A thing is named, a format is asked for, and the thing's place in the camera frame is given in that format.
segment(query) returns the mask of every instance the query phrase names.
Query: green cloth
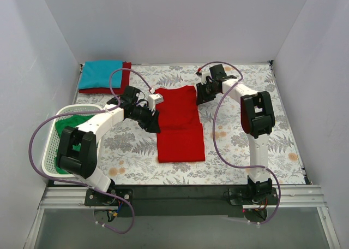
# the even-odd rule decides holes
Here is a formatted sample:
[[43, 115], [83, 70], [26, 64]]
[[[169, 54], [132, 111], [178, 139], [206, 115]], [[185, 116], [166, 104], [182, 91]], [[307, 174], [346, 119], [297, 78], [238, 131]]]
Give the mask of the green cloth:
[[[67, 119], [63, 119], [63, 120], [59, 120], [55, 123], [55, 128], [58, 134], [58, 137], [62, 136], [62, 132], [65, 129], [66, 126], [70, 126], [70, 127], [76, 127], [79, 126], [81, 124], [83, 124], [84, 122], [88, 121], [89, 119], [91, 119], [94, 115], [73, 115], [70, 118]], [[79, 145], [73, 145], [73, 149], [76, 151], [80, 151], [80, 144]], [[55, 159], [55, 167], [56, 170], [59, 174], [70, 174], [69, 172], [62, 170], [60, 167], [57, 166], [56, 164], [56, 159]]]

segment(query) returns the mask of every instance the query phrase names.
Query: folded red shirt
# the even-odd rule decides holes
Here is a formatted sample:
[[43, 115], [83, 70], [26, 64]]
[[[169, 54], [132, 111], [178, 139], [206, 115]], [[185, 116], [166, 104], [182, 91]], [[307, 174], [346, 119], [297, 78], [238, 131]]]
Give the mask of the folded red shirt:
[[157, 104], [160, 111], [158, 160], [160, 163], [205, 161], [203, 128], [200, 123], [196, 90], [193, 86], [179, 89], [155, 90], [164, 101]]
[[[124, 62], [122, 67], [123, 68], [131, 68], [132, 63], [130, 62]], [[123, 70], [122, 71], [122, 78], [121, 78], [121, 87], [120, 88], [113, 88], [113, 91], [115, 94], [123, 94], [125, 91], [126, 86], [130, 84], [130, 71], [129, 70]], [[109, 88], [89, 88], [89, 89], [80, 89], [80, 93], [104, 93], [104, 94], [111, 94], [111, 91]]]

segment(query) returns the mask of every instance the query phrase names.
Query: glass panel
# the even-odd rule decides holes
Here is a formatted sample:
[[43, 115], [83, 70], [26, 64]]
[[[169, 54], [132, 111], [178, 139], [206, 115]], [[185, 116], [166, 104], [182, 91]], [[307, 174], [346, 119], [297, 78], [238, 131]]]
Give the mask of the glass panel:
[[[96, 217], [106, 222], [106, 212]], [[127, 228], [130, 218], [111, 225]], [[280, 208], [260, 227], [224, 216], [137, 217], [118, 235], [96, 225], [92, 209], [46, 209], [35, 248], [329, 248], [316, 208]]]

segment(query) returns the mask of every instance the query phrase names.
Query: patterned fabric surface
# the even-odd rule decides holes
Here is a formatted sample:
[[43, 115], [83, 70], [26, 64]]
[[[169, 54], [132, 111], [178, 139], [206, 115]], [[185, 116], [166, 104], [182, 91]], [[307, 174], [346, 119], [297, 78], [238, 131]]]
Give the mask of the patterned fabric surface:
[[[244, 74], [242, 83], [257, 91], [268, 91], [272, 97], [276, 125], [269, 140], [269, 167], [280, 183], [304, 184], [304, 177], [291, 132], [269, 65], [237, 66]], [[179, 88], [196, 85], [198, 66], [134, 66], [153, 88]], [[228, 75], [239, 74], [225, 67]], [[136, 75], [131, 75], [130, 85], [149, 94], [146, 85]], [[117, 184], [125, 185], [219, 185], [246, 184], [247, 171], [224, 164], [217, 156], [212, 141], [212, 121], [218, 101], [198, 107], [204, 127], [206, 161], [197, 163], [160, 164], [157, 161], [157, 136], [142, 130], [136, 121], [125, 120], [104, 136], [103, 155], [99, 167]], [[104, 106], [111, 99], [106, 94], [79, 94], [76, 103]], [[223, 157], [236, 165], [249, 165], [248, 140], [240, 125], [240, 107], [226, 97], [219, 110], [216, 139]]]

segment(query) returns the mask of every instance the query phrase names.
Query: white panel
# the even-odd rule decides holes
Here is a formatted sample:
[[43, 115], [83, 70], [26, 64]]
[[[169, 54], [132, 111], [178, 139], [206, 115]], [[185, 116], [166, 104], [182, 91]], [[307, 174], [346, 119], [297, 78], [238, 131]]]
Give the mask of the white panel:
[[[0, 0], [0, 247], [23, 248], [45, 183], [36, 126], [71, 103], [79, 65], [44, 0]], [[40, 161], [48, 128], [38, 135]]]
[[349, 0], [308, 0], [275, 60], [305, 169], [349, 248]]
[[275, 59], [306, 0], [46, 0], [79, 62]]

